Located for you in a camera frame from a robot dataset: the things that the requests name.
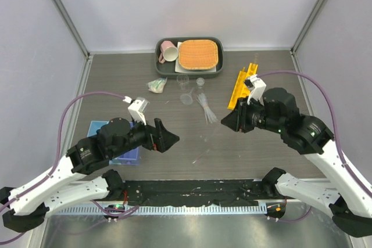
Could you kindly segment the yellow test tube rack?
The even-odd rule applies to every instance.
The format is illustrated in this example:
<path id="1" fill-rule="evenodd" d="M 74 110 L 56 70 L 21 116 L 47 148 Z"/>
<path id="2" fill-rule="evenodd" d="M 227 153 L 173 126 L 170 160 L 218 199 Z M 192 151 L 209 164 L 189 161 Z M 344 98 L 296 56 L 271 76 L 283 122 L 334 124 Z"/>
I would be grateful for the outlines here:
<path id="1" fill-rule="evenodd" d="M 227 109 L 233 110 L 235 108 L 238 98 L 245 98 L 250 94 L 250 90 L 244 84 L 246 78 L 255 75 L 258 69 L 258 64 L 250 63 L 248 68 L 243 68 L 236 79 L 234 89 L 231 94 L 230 101 L 228 103 Z"/>

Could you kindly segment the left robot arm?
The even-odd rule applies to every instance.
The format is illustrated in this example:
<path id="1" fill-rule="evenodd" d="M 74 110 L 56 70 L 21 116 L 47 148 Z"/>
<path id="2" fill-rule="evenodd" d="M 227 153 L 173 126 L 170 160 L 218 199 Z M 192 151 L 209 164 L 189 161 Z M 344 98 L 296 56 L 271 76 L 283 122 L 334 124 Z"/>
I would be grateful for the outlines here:
<path id="1" fill-rule="evenodd" d="M 1 189 L 1 203 L 8 208 L 3 213 L 3 225 L 18 233 L 41 225 L 55 212 L 90 200 L 119 200 L 124 182 L 115 170 L 108 170 L 87 183 L 69 187 L 109 165 L 109 162 L 140 146 L 160 153 L 168 151 L 180 140 L 165 129 L 161 119 L 153 126 L 130 123 L 114 118 L 72 146 L 58 161 L 54 171 L 47 170 L 33 181 L 18 188 Z"/>

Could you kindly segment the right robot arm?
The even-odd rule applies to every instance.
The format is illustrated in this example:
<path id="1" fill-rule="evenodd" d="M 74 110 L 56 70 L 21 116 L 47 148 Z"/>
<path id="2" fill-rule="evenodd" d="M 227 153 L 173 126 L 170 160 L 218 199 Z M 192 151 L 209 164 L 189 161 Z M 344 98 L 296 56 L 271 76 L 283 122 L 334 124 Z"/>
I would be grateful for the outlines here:
<path id="1" fill-rule="evenodd" d="M 371 197 L 348 172 L 351 162 L 341 161 L 331 130 L 319 118 L 302 114 L 292 94 L 272 88 L 262 97 L 239 98 L 221 124 L 235 132 L 259 128 L 280 135 L 288 147 L 305 156 L 335 186 L 333 191 L 320 188 L 273 168 L 262 179 L 265 196 L 293 197 L 330 216 L 350 236 L 371 235 Z"/>

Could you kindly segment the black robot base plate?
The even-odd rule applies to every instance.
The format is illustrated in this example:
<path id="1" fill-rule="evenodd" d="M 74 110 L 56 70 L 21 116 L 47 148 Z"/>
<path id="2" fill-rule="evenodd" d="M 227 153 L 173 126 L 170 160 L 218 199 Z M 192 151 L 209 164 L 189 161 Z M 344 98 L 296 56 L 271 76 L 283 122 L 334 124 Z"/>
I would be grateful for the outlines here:
<path id="1" fill-rule="evenodd" d="M 281 199 L 285 196 L 252 179 L 126 180 L 117 197 L 97 202 L 127 201 L 130 206 L 155 207 L 237 207 L 254 206 L 259 200 Z"/>

